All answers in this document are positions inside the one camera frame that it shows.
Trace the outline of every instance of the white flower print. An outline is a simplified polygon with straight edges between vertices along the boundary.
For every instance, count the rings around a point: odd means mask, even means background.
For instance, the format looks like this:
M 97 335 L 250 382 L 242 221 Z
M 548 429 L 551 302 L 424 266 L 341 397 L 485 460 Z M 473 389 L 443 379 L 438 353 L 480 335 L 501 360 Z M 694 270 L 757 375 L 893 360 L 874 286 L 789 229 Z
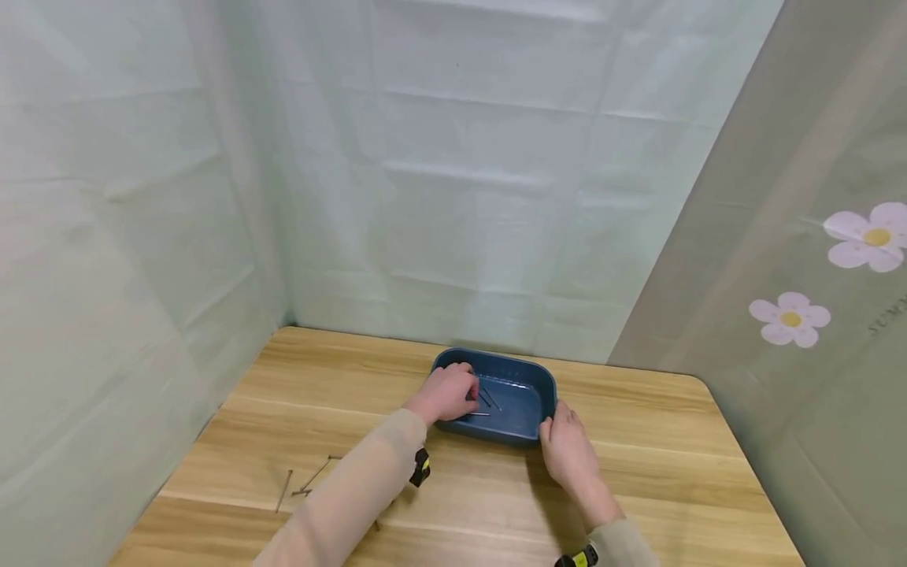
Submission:
M 877 272 L 897 269 L 904 262 L 907 248 L 907 204 L 888 202 L 877 205 L 869 220 L 855 212 L 836 212 L 823 223 L 825 232 L 843 240 L 828 250 L 828 259 L 841 268 L 857 268 L 865 263 Z
M 792 340 L 798 347 L 809 348 L 819 340 L 817 328 L 832 320 L 832 314 L 821 305 L 810 305 L 802 293 L 787 291 L 775 305 L 764 299 L 749 304 L 749 313 L 767 323 L 762 327 L 762 338 L 773 345 L 786 345 Z

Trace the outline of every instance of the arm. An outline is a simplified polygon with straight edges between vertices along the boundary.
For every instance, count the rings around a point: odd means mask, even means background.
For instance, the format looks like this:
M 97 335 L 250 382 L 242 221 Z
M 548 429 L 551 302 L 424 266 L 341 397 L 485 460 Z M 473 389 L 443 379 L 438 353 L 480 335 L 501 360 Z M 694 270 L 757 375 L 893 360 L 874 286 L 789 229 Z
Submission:
M 539 426 L 539 438 L 551 478 L 570 496 L 590 531 L 598 565 L 657 567 L 658 557 L 601 480 L 598 457 L 576 412 L 559 401 L 554 418 Z
M 342 565 L 378 515 L 403 491 L 415 453 L 437 419 L 474 411 L 469 365 L 435 370 L 418 394 L 359 442 L 293 512 L 255 560 L 256 567 Z

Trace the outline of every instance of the person's left hand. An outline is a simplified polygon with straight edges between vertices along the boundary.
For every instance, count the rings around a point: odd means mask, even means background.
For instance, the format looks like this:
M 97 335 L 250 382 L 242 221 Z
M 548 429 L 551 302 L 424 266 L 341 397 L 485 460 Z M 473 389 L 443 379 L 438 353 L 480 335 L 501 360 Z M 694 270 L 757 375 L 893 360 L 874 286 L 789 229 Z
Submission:
M 473 367 L 454 362 L 447 368 L 436 368 L 403 407 L 431 427 L 439 419 L 450 421 L 474 412 L 479 408 L 478 395 L 479 378 L 473 374 Z

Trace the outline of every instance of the wooden table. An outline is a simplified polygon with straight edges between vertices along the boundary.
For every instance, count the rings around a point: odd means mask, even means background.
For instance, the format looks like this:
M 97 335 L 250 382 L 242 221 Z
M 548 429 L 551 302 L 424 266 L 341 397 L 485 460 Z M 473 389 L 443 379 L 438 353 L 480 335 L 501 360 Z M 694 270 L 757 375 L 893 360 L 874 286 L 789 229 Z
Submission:
M 415 392 L 442 349 L 280 329 L 111 564 L 248 564 L 303 497 L 290 493 Z M 528 359 L 556 377 L 663 565 L 803 564 L 698 380 Z M 348 565 L 543 566 L 582 542 L 540 450 L 436 430 L 426 445 L 431 478 L 397 498 Z

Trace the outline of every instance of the beige sleeve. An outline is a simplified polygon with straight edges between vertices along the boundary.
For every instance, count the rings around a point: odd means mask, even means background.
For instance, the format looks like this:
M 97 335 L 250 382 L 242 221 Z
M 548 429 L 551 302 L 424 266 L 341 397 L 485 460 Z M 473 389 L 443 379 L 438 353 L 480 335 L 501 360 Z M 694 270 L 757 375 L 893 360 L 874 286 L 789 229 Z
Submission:
M 600 567 L 658 567 L 658 557 L 642 539 L 636 525 L 622 519 L 592 530 L 589 541 L 599 555 Z
M 425 430 L 409 410 L 389 415 L 308 495 L 254 565 L 342 565 L 413 475 Z

